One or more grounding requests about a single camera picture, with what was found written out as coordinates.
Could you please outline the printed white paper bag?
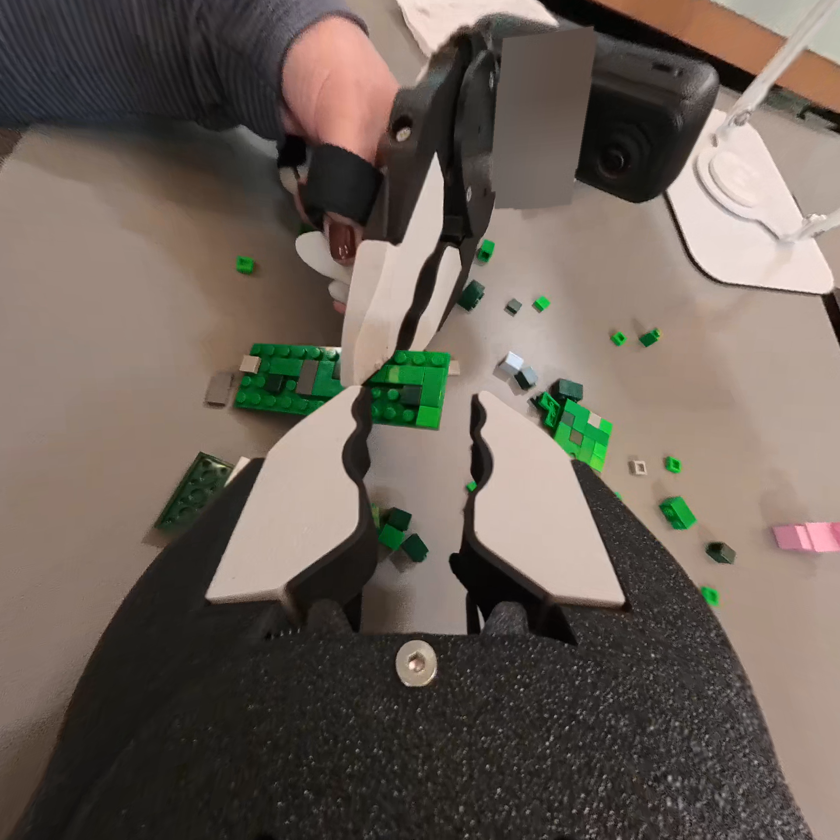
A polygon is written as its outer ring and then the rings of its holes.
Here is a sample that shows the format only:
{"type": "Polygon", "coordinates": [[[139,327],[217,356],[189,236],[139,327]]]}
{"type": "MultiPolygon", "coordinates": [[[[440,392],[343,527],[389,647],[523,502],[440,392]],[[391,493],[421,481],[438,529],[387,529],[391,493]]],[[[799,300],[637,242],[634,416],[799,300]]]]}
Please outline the printed white paper bag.
{"type": "Polygon", "coordinates": [[[462,28],[490,25],[501,38],[559,26],[558,19],[538,1],[398,1],[397,5],[427,57],[462,28]]]}

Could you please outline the person's left forearm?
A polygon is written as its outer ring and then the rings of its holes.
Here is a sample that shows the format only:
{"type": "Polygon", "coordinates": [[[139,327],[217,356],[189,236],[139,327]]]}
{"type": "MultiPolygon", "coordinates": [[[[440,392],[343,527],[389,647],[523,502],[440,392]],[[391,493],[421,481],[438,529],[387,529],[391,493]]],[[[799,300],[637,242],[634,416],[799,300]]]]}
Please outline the person's left forearm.
{"type": "Polygon", "coordinates": [[[2,1],[1,123],[132,118],[281,141],[280,68],[344,2],[2,1]]]}

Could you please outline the green mosaic tile panel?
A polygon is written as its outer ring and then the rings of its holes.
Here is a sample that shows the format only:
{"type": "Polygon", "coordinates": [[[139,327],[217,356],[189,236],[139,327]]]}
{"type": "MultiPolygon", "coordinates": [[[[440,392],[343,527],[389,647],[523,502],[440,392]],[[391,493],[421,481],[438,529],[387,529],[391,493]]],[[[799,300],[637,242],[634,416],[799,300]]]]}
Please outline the green mosaic tile panel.
{"type": "Polygon", "coordinates": [[[605,466],[613,424],[570,398],[559,399],[542,392],[533,402],[553,441],[567,455],[600,474],[605,466]]]}

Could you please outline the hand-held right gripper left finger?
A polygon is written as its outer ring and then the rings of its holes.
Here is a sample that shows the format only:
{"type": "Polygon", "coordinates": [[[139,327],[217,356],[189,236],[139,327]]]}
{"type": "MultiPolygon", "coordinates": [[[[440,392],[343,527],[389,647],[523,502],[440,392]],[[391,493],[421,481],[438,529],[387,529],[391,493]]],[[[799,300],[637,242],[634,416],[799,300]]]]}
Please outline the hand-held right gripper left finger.
{"type": "Polygon", "coordinates": [[[206,589],[208,602],[273,602],[301,627],[317,603],[344,607],[362,594],[378,563],[364,485],[371,429],[371,396],[352,385],[272,447],[206,589]]]}

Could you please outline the large green brick plate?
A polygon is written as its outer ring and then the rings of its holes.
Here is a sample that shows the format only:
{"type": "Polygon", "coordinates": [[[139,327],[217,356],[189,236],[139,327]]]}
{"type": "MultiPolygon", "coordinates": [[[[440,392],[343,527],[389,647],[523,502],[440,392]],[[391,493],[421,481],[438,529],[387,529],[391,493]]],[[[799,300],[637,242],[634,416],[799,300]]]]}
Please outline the large green brick plate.
{"type": "MultiPolygon", "coordinates": [[[[312,344],[255,343],[240,365],[234,405],[249,411],[306,416],[343,390],[342,351],[312,344]]],[[[451,357],[398,351],[364,383],[374,424],[438,430],[451,357]]]]}

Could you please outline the grey desk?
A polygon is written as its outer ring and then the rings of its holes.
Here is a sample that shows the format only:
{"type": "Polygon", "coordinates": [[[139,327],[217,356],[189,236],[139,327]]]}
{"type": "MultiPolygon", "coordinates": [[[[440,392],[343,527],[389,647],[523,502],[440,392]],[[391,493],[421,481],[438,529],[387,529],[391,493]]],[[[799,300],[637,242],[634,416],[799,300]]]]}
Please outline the grey desk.
{"type": "MultiPolygon", "coordinates": [[[[205,407],[259,340],[336,343],[326,285],[270,145],[193,127],[26,134],[2,169],[2,837],[43,775],[77,680],[163,547],[152,533],[199,450],[263,455],[282,419],[205,407]]],[[[838,838],[838,557],[777,550],[775,523],[838,519],[838,345],[823,302],[724,287],[688,261],[664,199],[581,186],[497,213],[486,299],[436,346],[460,362],[440,431],[371,437],[369,481],[432,550],[383,560],[372,634],[463,634],[448,567],[469,478],[469,398],[584,385],[614,423],[603,474],[726,629],[815,837],[838,838]],[[647,463],[632,476],[629,459],[647,463]]]]}

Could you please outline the pink brick pig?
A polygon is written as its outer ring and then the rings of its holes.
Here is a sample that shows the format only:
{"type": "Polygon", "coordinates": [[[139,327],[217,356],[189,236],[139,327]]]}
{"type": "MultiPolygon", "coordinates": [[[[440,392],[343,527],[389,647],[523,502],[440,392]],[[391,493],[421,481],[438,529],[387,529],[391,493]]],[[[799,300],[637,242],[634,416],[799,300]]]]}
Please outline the pink brick pig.
{"type": "Polygon", "coordinates": [[[839,551],[838,521],[785,524],[773,526],[771,530],[781,550],[805,553],[835,553],[839,551]]]}

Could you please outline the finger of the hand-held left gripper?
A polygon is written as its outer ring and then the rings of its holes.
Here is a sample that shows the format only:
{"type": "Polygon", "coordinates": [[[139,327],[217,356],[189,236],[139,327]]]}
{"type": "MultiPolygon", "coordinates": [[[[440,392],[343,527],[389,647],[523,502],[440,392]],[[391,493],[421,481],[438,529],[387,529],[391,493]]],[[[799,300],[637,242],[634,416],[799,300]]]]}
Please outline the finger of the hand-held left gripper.
{"type": "Polygon", "coordinates": [[[363,384],[396,351],[421,270],[443,229],[444,191],[434,156],[402,242],[365,239],[358,247],[343,320],[342,385],[363,384]]]}
{"type": "Polygon", "coordinates": [[[399,350],[422,351],[443,327],[466,287],[471,250],[439,242],[421,268],[399,330],[399,350]]]}

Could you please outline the white book stand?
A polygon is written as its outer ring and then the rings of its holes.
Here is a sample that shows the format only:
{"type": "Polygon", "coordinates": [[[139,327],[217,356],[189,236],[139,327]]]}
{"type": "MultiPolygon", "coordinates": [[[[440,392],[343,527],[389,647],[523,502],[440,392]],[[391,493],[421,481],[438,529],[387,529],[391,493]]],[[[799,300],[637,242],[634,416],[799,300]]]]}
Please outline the white book stand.
{"type": "Polygon", "coordinates": [[[688,257],[712,280],[820,296],[834,289],[816,237],[838,227],[839,211],[804,216],[749,121],[837,8],[816,2],[729,111],[711,111],[666,192],[688,257]]]}

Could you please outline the person's left hand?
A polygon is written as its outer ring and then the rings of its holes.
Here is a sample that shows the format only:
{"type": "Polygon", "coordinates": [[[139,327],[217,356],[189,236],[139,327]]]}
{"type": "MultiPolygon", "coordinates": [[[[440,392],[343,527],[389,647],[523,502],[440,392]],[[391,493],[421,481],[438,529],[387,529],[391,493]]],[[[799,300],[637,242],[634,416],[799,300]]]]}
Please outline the person's left hand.
{"type": "Polygon", "coordinates": [[[329,16],[303,31],[286,53],[281,123],[310,145],[333,145],[373,165],[399,88],[363,29],[329,16]]]}

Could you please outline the dark green brick plate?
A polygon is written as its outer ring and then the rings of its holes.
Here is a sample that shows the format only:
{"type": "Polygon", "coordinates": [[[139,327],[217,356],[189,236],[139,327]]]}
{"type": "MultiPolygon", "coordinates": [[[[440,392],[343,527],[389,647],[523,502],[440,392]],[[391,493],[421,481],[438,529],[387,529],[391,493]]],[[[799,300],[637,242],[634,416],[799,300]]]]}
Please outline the dark green brick plate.
{"type": "Polygon", "coordinates": [[[159,532],[180,532],[188,528],[224,488],[234,465],[200,452],[188,467],[154,523],[159,532]]]}

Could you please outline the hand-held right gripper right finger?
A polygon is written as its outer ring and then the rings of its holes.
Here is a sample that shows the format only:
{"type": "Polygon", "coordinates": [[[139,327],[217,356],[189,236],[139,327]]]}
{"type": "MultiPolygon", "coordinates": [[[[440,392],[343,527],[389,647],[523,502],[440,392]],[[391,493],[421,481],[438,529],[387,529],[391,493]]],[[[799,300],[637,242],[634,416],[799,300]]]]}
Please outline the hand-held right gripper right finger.
{"type": "Polygon", "coordinates": [[[622,610],[627,597],[571,457],[491,392],[470,402],[463,536],[449,565],[476,634],[503,603],[534,635],[576,644],[566,606],[622,610]]]}

